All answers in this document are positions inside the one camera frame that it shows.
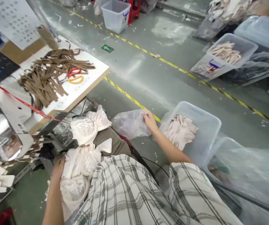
person's hand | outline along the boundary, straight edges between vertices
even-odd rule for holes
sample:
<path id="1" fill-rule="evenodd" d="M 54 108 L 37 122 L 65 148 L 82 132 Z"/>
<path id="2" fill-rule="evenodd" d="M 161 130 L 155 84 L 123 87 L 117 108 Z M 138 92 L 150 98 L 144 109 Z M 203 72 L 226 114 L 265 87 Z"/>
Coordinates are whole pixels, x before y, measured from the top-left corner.
<path id="1" fill-rule="evenodd" d="M 60 158 L 54 164 L 54 168 L 53 168 L 52 176 L 51 176 L 51 183 L 60 182 L 60 180 L 62 178 L 63 167 L 65 165 L 65 160 L 66 160 L 66 157 L 64 156 L 64 157 Z"/>
<path id="2" fill-rule="evenodd" d="M 147 125 L 151 133 L 154 133 L 159 130 L 157 127 L 155 118 L 150 111 L 144 113 L 143 117 L 144 117 L 145 124 Z"/>

metal pole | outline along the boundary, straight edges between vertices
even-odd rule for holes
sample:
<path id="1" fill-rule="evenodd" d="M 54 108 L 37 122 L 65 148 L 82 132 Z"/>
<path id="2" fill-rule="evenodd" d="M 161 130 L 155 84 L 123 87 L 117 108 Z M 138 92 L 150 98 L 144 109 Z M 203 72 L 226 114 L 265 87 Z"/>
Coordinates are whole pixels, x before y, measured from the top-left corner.
<path id="1" fill-rule="evenodd" d="M 32 9 L 32 11 L 34 12 L 34 14 L 38 17 L 38 19 L 44 24 L 44 26 L 46 28 L 48 28 L 50 30 L 50 32 L 56 38 L 57 42 L 61 42 L 61 39 L 58 37 L 58 35 L 56 34 L 56 32 L 53 30 L 53 28 L 51 27 L 50 23 L 48 22 L 48 20 L 44 16 L 43 12 L 41 11 L 41 9 L 37 5 L 37 3 L 34 2 L 33 0 L 26 0 L 26 2 L 30 6 L 30 8 Z"/>

red scissors handle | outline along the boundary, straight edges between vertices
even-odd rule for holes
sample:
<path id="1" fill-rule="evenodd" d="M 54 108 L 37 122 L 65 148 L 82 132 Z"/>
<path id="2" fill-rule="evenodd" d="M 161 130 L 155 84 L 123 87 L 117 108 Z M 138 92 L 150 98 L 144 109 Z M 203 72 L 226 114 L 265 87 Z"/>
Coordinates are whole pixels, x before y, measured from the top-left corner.
<path id="1" fill-rule="evenodd" d="M 79 73 L 81 73 L 81 69 L 80 69 L 80 68 L 78 68 L 78 67 L 72 68 L 72 69 L 68 72 L 68 74 L 67 74 L 67 78 L 69 78 L 70 76 L 79 74 Z"/>

red stool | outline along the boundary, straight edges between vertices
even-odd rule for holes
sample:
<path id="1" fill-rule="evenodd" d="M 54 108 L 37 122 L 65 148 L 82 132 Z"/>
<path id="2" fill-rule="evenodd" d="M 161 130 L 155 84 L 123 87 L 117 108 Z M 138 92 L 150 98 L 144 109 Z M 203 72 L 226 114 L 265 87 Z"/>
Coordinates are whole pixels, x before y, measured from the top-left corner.
<path id="1" fill-rule="evenodd" d="M 134 0 L 127 0 L 127 3 L 131 4 L 129 17 L 128 17 L 128 25 L 132 23 L 132 19 L 137 16 L 137 19 L 140 18 L 140 8 L 141 8 L 141 0 L 138 0 L 138 5 L 133 4 Z"/>

yellow and black floor tape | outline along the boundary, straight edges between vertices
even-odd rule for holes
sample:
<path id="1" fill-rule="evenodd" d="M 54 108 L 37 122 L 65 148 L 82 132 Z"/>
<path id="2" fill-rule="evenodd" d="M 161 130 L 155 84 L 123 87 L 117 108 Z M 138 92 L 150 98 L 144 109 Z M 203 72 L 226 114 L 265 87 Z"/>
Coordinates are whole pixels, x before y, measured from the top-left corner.
<path id="1" fill-rule="evenodd" d="M 56 4 L 56 5 L 59 5 L 59 6 L 63 7 L 61 4 L 59 4 L 59 3 L 57 3 L 57 2 L 54 2 L 53 0 L 49 0 L 49 1 L 51 1 L 52 3 L 54 3 L 54 4 Z M 74 12 L 73 10 L 70 10 L 70 9 L 68 9 L 68 8 L 65 8 L 65 9 L 66 9 L 67 11 L 69 11 L 70 13 L 75 14 L 75 16 L 78 16 L 78 17 L 80 17 L 81 19 L 83 19 L 83 20 L 89 22 L 90 24 L 94 25 L 95 27 L 97 27 L 97 28 L 103 30 L 103 28 L 102 28 L 101 26 L 99 26 L 99 25 L 93 23 L 92 21 L 90 21 L 90 20 L 88 20 L 87 18 L 85 18 L 85 17 L 79 15 L 78 13 Z M 139 47 L 138 45 L 133 44 L 132 42 L 130 42 L 130 41 L 128 41 L 128 40 L 122 38 L 121 36 L 112 33 L 112 32 L 109 31 L 109 30 L 106 30 L 106 32 L 109 33 L 110 35 L 115 36 L 116 38 L 118 38 L 118 39 L 120 39 L 120 40 L 122 40 L 122 41 L 124 41 L 124 42 L 126 42 L 126 43 L 128 43 L 128 44 L 130 44 L 130 45 L 132 45 L 132 46 L 134 46 L 134 47 L 136 47 L 137 49 L 142 50 L 143 52 L 145 52 L 145 53 L 147 53 L 147 54 L 149 54 L 149 55 L 151 55 L 151 56 L 154 56 L 154 55 L 155 55 L 155 54 L 153 54 L 153 53 L 151 53 L 151 52 L 149 52 L 149 51 L 147 51 L 147 50 L 145 50 L 145 49 Z M 200 83 L 202 83 L 202 84 L 204 84 L 204 85 L 206 85 L 206 86 L 212 88 L 213 90 L 215 90 L 215 91 L 217 91 L 217 92 L 219 92 L 219 93 L 225 95 L 225 96 L 228 97 L 229 99 L 236 101 L 237 103 L 239 103 L 239 104 L 242 105 L 243 107 L 245 107 L 245 108 L 251 110 L 251 111 L 254 112 L 255 114 L 258 114 L 259 116 L 261 116 L 261 117 L 263 117 L 263 118 L 265 118 L 266 120 L 269 121 L 269 116 L 267 116 L 267 115 L 261 113 L 260 111 L 258 111 L 258 110 L 256 110 L 256 109 L 252 108 L 251 106 L 246 105 L 246 104 L 243 103 L 242 101 L 236 99 L 235 97 L 232 97 L 231 95 L 227 94 L 226 92 L 221 91 L 220 89 L 218 89 L 218 88 L 216 88 L 216 87 L 214 87 L 214 86 L 208 84 L 207 82 L 205 82 L 205 81 L 201 80 L 200 78 L 194 76 L 193 74 L 189 73 L 188 71 L 185 71 L 185 70 L 179 68 L 178 66 L 174 65 L 173 63 L 171 63 L 171 62 L 169 62 L 169 61 L 166 61 L 165 59 L 163 59 L 163 58 L 161 58 L 161 57 L 159 57 L 159 58 L 157 58 L 157 59 L 159 59 L 160 61 L 162 61 L 162 62 L 168 64 L 169 66 L 172 66 L 172 67 L 178 69 L 180 72 L 189 75 L 190 77 L 194 78 L 195 80 L 199 81 Z M 130 95 L 128 95 L 125 91 L 123 91 L 121 88 L 119 88 L 118 86 L 116 86 L 111 80 L 109 80 L 109 79 L 106 78 L 106 77 L 105 77 L 105 80 L 107 80 L 111 85 L 113 85 L 115 88 L 117 88 L 121 93 L 123 93 L 126 97 L 128 97 L 131 101 L 133 101 L 133 102 L 134 102 L 136 105 L 138 105 L 140 108 L 142 108 L 142 109 L 146 109 L 143 105 L 141 105 L 138 101 L 136 101 L 134 98 L 132 98 Z M 160 119 L 159 119 L 158 117 L 155 116 L 155 118 L 156 118 L 156 120 L 157 120 L 158 122 L 160 122 Z"/>

